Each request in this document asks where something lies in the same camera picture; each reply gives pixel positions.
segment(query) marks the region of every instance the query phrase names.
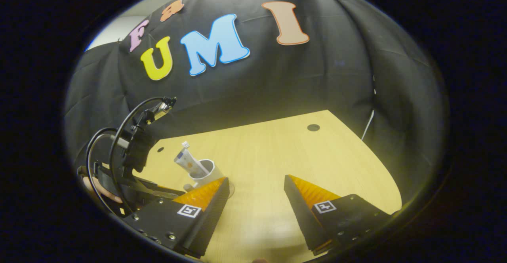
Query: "white wall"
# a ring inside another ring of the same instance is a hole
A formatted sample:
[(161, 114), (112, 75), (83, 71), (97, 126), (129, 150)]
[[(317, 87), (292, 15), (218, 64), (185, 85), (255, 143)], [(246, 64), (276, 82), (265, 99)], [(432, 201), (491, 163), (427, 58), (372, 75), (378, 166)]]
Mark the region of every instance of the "white wall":
[(107, 25), (86, 50), (96, 46), (123, 40), (145, 17), (170, 0), (142, 0), (123, 12)]

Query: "yellow letter u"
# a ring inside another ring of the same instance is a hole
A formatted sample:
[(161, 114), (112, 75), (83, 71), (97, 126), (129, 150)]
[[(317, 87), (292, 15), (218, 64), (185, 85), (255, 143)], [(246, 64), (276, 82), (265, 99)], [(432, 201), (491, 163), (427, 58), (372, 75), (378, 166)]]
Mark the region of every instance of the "yellow letter u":
[(160, 54), (162, 55), (162, 60), (164, 64), (161, 68), (157, 68), (155, 66), (155, 62), (153, 60), (153, 48), (146, 50), (143, 55), (141, 55), (141, 61), (145, 64), (145, 70), (150, 79), (158, 81), (163, 77), (169, 75), (169, 72), (172, 69), (172, 56), (171, 51), (169, 50), (169, 36), (166, 36), (159, 40), (155, 45), (160, 49)]

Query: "white cup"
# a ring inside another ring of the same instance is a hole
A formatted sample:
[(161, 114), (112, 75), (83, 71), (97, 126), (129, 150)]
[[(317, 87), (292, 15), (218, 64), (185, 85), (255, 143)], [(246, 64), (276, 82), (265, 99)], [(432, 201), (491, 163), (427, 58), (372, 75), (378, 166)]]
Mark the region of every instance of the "white cup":
[[(208, 184), (210, 182), (213, 182), (214, 180), (220, 179), (223, 177), (223, 174), (221, 171), (217, 168), (215, 165), (215, 162), (210, 159), (202, 159), (199, 160), (201, 164), (204, 166), (204, 168), (210, 173), (202, 178), (194, 178), (192, 176), (189, 177), (195, 181), (195, 183), (192, 185), (195, 189), (204, 186), (205, 184)], [(232, 197), (232, 194), (234, 193), (234, 184), (232, 184), (231, 180), (229, 179), (229, 198)]]

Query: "human hand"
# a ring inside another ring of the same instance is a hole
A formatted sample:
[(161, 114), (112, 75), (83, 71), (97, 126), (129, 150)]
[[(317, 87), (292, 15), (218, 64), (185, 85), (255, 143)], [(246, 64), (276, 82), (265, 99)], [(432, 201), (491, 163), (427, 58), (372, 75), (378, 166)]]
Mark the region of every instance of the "human hand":
[[(90, 183), (90, 179), (88, 177), (83, 177), (83, 182), (89, 191), (93, 191), (92, 184)], [(93, 183), (95, 184), (95, 187), (100, 194), (107, 196), (108, 198), (110, 198), (111, 200), (114, 200), (115, 202), (117, 202), (119, 204), (123, 203), (122, 199), (119, 196), (115, 196), (110, 191), (104, 189), (104, 187), (102, 187), (102, 185), (99, 183), (99, 181), (96, 177), (93, 177)]]

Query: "black cable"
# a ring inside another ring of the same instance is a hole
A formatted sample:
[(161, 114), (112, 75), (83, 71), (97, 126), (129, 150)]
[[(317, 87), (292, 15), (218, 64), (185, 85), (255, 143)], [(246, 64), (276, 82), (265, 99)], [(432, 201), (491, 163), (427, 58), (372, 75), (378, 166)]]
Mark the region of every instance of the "black cable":
[(97, 194), (98, 198), (100, 199), (100, 201), (107, 207), (107, 209), (112, 212), (113, 214), (116, 214), (115, 212), (112, 211), (112, 209), (107, 205), (107, 203), (105, 202), (105, 200), (102, 198), (102, 196), (100, 196), (100, 193), (97, 191), (97, 188), (95, 187), (95, 183), (93, 182), (93, 178), (92, 178), (92, 173), (91, 173), (91, 170), (90, 170), (90, 165), (89, 165), (89, 162), (90, 162), (90, 153), (91, 153), (91, 147), (93, 145), (93, 143), (95, 142), (95, 139), (97, 139), (100, 135), (102, 135), (104, 132), (116, 132), (116, 129), (115, 128), (103, 128), (103, 129), (100, 129), (99, 131), (97, 131), (95, 133), (95, 135), (92, 137), (92, 139), (90, 140), (90, 142), (88, 143), (88, 146), (86, 147), (86, 158), (85, 158), (85, 165), (86, 165), (86, 172), (88, 173), (88, 179), (90, 180), (90, 184), (92, 185), (92, 188), (94, 190), (94, 192)]
[(141, 106), (144, 106), (145, 104), (147, 104), (149, 102), (152, 102), (152, 101), (162, 101), (163, 99), (164, 99), (163, 97), (152, 97), (150, 99), (147, 99), (147, 100), (143, 101), (137, 107), (135, 107), (129, 113), (129, 115), (127, 115), (127, 117), (123, 121), (122, 125), (118, 128), (118, 131), (116, 131), (116, 135), (114, 136), (114, 140), (112, 141), (112, 144), (111, 144), (111, 149), (109, 151), (109, 169), (111, 170), (112, 182), (114, 183), (114, 187), (116, 187), (116, 190), (118, 191), (118, 196), (120, 196), (120, 198), (122, 199), (123, 203), (125, 204), (126, 210), (129, 211), (130, 213), (133, 213), (134, 211), (133, 211), (133, 209), (130, 208), (130, 206), (129, 206), (128, 202), (127, 202), (127, 199), (125, 198), (125, 195), (123, 194), (121, 185), (116, 181), (116, 176), (114, 175), (114, 162), (113, 162), (113, 159), (112, 159), (112, 152), (114, 151), (114, 147), (118, 143), (118, 140), (120, 140), (120, 135), (123, 132), (123, 129), (125, 129), (125, 125), (127, 125), (127, 122), (129, 122), (130, 119), (132, 119), (132, 117), (134, 117), (134, 115), (137, 113), (137, 111), (139, 110), (139, 108), (141, 108)]

